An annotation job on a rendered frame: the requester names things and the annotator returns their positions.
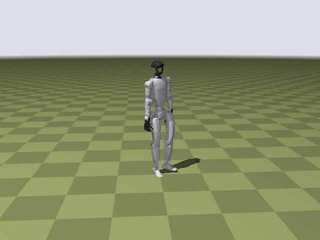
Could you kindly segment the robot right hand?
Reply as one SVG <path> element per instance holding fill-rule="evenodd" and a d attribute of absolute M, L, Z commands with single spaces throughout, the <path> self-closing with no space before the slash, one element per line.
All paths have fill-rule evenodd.
<path fill-rule="evenodd" d="M 146 130 L 146 131 L 148 131 L 148 132 L 151 132 L 151 130 L 150 130 L 150 127 L 151 127 L 151 125 L 150 125 L 150 117 L 148 118 L 148 121 L 147 120 L 144 120 L 145 121 L 145 123 L 144 123 L 144 130 Z M 151 129 L 153 130 L 153 128 L 151 127 Z"/>

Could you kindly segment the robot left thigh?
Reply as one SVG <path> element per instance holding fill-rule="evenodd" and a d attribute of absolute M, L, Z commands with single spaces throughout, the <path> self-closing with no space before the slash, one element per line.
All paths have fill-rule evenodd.
<path fill-rule="evenodd" d="M 171 142 L 174 138 L 174 134 L 175 134 L 174 116 L 171 112 L 166 111 L 166 117 L 163 119 L 166 120 L 165 128 L 166 128 L 166 133 L 167 133 L 167 137 L 165 137 L 163 139 L 163 143 L 165 145 L 169 145 L 169 144 L 171 144 Z"/>

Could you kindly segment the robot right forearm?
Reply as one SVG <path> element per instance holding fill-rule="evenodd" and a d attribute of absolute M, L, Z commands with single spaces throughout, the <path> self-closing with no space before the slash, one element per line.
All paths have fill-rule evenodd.
<path fill-rule="evenodd" d="M 151 111 L 151 106 L 148 105 L 148 104 L 149 104 L 149 101 L 148 101 L 148 99 L 146 99 L 145 102 L 144 102 L 144 108 L 145 108 L 145 117 L 144 117 L 144 120 L 145 120 L 145 121 L 148 121 L 148 118 L 151 116 L 151 113 L 150 113 L 150 111 Z"/>

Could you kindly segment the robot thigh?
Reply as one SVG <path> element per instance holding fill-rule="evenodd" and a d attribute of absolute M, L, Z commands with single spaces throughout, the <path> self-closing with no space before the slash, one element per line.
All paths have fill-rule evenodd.
<path fill-rule="evenodd" d="M 163 119 L 166 120 L 165 128 L 166 128 L 166 133 L 167 133 L 167 137 L 165 137 L 163 139 L 163 143 L 165 145 L 169 145 L 169 144 L 171 144 L 171 142 L 174 138 L 174 134 L 175 134 L 174 116 L 171 112 L 166 111 L 166 117 Z"/>
<path fill-rule="evenodd" d="M 160 120 L 158 119 L 157 114 L 154 114 L 150 117 L 150 122 L 152 125 L 151 133 L 152 133 L 152 139 L 153 139 L 153 146 L 154 148 L 159 147 L 160 148 L 160 138 L 161 138 L 161 125 Z"/>

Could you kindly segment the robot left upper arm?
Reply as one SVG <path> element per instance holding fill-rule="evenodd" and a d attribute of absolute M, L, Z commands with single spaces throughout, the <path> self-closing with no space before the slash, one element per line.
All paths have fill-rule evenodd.
<path fill-rule="evenodd" d="M 170 92 L 170 90 L 171 90 L 171 78 L 167 77 L 167 76 L 165 76 L 165 77 L 167 78 L 167 98 L 170 99 L 170 98 L 173 97 L 173 93 Z"/>

